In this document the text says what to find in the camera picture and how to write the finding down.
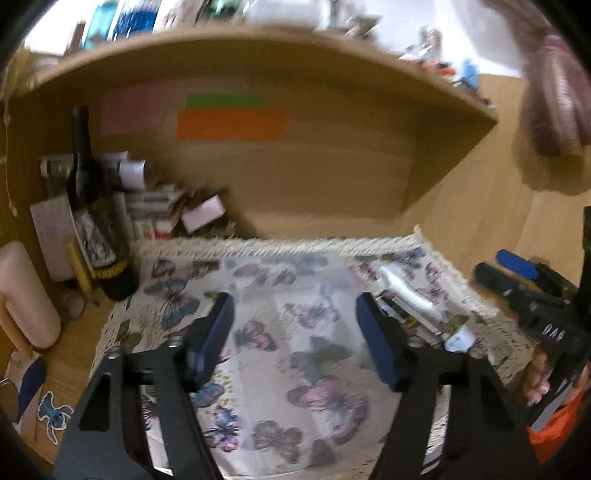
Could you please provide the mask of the person's right hand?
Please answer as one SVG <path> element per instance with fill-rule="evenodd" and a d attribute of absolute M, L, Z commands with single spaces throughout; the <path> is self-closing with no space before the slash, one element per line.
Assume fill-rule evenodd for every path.
<path fill-rule="evenodd" d="M 522 384 L 522 392 L 528 405 L 539 403 L 549 392 L 550 372 L 551 365 L 547 353 L 540 346 L 536 347 L 525 369 Z"/>

